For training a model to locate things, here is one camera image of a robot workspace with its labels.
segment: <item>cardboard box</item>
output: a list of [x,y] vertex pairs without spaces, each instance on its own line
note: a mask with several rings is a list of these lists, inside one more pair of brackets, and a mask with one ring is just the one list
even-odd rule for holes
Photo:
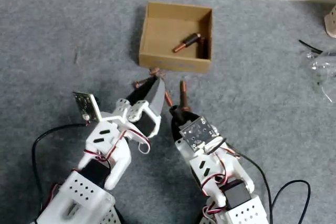
[[[201,53],[198,43],[173,53],[192,33],[205,37],[206,53]],[[211,8],[148,2],[139,50],[141,67],[205,73],[211,64],[211,46]]]

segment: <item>white bracket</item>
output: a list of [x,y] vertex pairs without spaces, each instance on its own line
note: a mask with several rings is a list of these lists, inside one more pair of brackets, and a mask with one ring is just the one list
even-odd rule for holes
[[72,172],[37,223],[99,224],[114,204],[112,195],[78,172]]

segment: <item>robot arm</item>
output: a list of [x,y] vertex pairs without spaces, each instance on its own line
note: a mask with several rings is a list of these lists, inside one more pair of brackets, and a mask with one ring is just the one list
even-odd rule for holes
[[264,207],[254,195],[254,183],[218,130],[203,116],[170,109],[175,146],[202,193],[208,196],[200,223],[268,224]]
[[112,113],[100,112],[92,94],[74,92],[83,118],[98,124],[86,140],[78,169],[65,180],[35,224],[123,223],[114,197],[105,189],[114,189],[131,163],[128,141],[138,142],[144,154],[150,151],[148,138],[159,131],[164,92],[163,80],[150,78],[126,99],[119,99]]

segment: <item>black cable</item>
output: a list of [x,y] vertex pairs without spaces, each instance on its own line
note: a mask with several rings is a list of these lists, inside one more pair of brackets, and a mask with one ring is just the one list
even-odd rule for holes
[[299,223],[298,223],[298,224],[301,224],[302,221],[303,221],[303,218],[304,218],[304,216],[306,215],[306,212],[307,212],[307,208],[308,208],[309,200],[310,200],[310,192],[311,192],[310,184],[309,184],[307,181],[305,181],[305,180],[302,180],[302,179],[292,180],[292,181],[286,183],[284,186],[282,186],[282,187],[280,188],[280,190],[278,191],[277,195],[275,196],[274,200],[273,200],[273,203],[272,203],[272,211],[273,211],[273,207],[274,207],[275,203],[277,202],[277,199],[278,199],[279,195],[281,194],[281,192],[282,192],[287,186],[289,186],[289,185],[291,185],[291,184],[294,184],[294,183],[304,183],[304,184],[306,184],[307,187],[308,187],[308,193],[307,193],[307,199],[306,199],[305,207],[303,208],[303,211],[302,211],[302,214],[301,214]]
[[223,140],[220,141],[219,144],[217,144],[215,147],[213,147],[209,152],[207,152],[206,154],[209,155],[211,153],[214,153],[218,148],[220,148],[220,146],[226,141],[226,138],[224,138]]
[[33,143],[33,146],[32,146],[32,149],[31,149],[31,163],[32,163],[32,166],[33,166],[33,173],[34,173],[34,178],[35,178],[35,182],[36,182],[36,186],[37,186],[37,189],[38,189],[38,192],[39,192],[39,202],[40,202],[40,210],[39,210],[39,214],[40,214],[40,211],[43,207],[43,201],[44,201],[44,193],[43,193],[43,188],[42,188],[42,184],[41,184],[41,179],[38,175],[38,171],[37,171],[37,164],[36,164],[36,146],[38,144],[38,142],[40,140],[42,140],[45,136],[55,132],[55,131],[59,131],[59,130],[63,130],[63,129],[68,129],[68,128],[75,128],[75,127],[84,127],[86,126],[86,124],[84,123],[74,123],[74,124],[67,124],[67,125],[63,125],[63,126],[59,126],[59,127],[56,127],[56,128],[53,128],[49,131],[46,131],[45,133],[43,133],[42,135],[40,135],[38,138],[36,138],[36,140],[34,141]]
[[307,208],[308,208],[308,205],[309,205],[309,200],[310,200],[310,193],[311,193],[311,188],[310,188],[310,184],[305,181],[305,180],[302,180],[302,179],[298,179],[298,180],[292,180],[288,183],[286,183],[284,186],[282,186],[280,188],[280,190],[277,192],[275,198],[274,198],[274,201],[272,202],[272,198],[271,198],[271,193],[270,193],[270,189],[269,189],[269,185],[268,185],[268,182],[267,182],[267,179],[266,179],[266,176],[265,176],[265,173],[264,171],[260,168],[259,165],[257,165],[257,163],[255,163],[252,159],[250,159],[249,157],[245,156],[244,154],[236,151],[231,145],[227,144],[227,146],[229,146],[231,149],[233,149],[237,154],[239,154],[240,156],[242,156],[243,158],[245,158],[246,160],[250,161],[255,167],[258,168],[258,170],[260,171],[261,175],[263,176],[263,180],[265,182],[265,185],[266,185],[266,189],[267,189],[267,194],[268,194],[268,205],[269,205],[269,223],[270,224],[273,224],[273,207],[275,205],[275,203],[277,202],[277,199],[279,197],[279,195],[281,194],[281,192],[286,188],[288,187],[289,185],[291,184],[294,184],[294,183],[304,183],[308,186],[308,194],[307,194],[307,199],[306,199],[306,203],[305,203],[305,206],[303,208],[303,211],[302,211],[302,214],[301,214],[301,217],[300,217],[300,220],[298,222],[298,224],[301,224],[303,219],[304,219],[304,216],[306,215],[306,212],[307,212]]
[[313,46],[309,45],[308,43],[302,41],[301,39],[299,39],[299,42],[300,42],[301,44],[305,45],[306,47],[309,47],[310,49],[312,49],[312,52],[315,52],[315,53],[317,53],[317,54],[319,54],[319,55],[320,55],[321,53],[323,53],[322,50],[317,49],[316,47],[313,47]]
[[227,146],[229,146],[231,149],[233,149],[238,155],[240,155],[241,157],[243,157],[244,159],[248,160],[250,163],[252,163],[261,173],[265,186],[266,186],[266,190],[267,190],[267,195],[268,195],[268,208],[269,208],[269,224],[273,224],[273,211],[272,211],[272,196],[271,196],[271,190],[269,189],[269,185],[266,179],[266,175],[263,171],[263,169],[260,168],[260,166],[254,162],[252,159],[250,159],[249,157],[245,156],[244,154],[236,151],[231,145],[227,144]]

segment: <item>gray carpet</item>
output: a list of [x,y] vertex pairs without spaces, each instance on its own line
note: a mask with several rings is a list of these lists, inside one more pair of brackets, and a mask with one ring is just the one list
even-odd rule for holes
[[[30,148],[42,132],[82,122],[71,92],[92,92],[112,111],[131,83],[147,77],[137,65],[148,0],[0,0],[0,223],[29,223],[38,209]],[[336,113],[313,92],[301,38],[322,49],[335,43],[323,26],[330,5],[268,0],[159,0],[214,9],[209,73],[168,72],[188,84],[190,106],[216,125],[265,171],[273,197],[289,180],[306,179],[312,198],[303,223],[336,218]],[[164,107],[152,152],[131,144],[133,162],[112,194],[127,223],[193,223],[205,198],[175,149]],[[43,186],[61,182],[82,156],[90,129],[65,130],[38,146]],[[265,185],[248,162],[256,192]],[[307,189],[289,188],[274,223],[297,223]]]

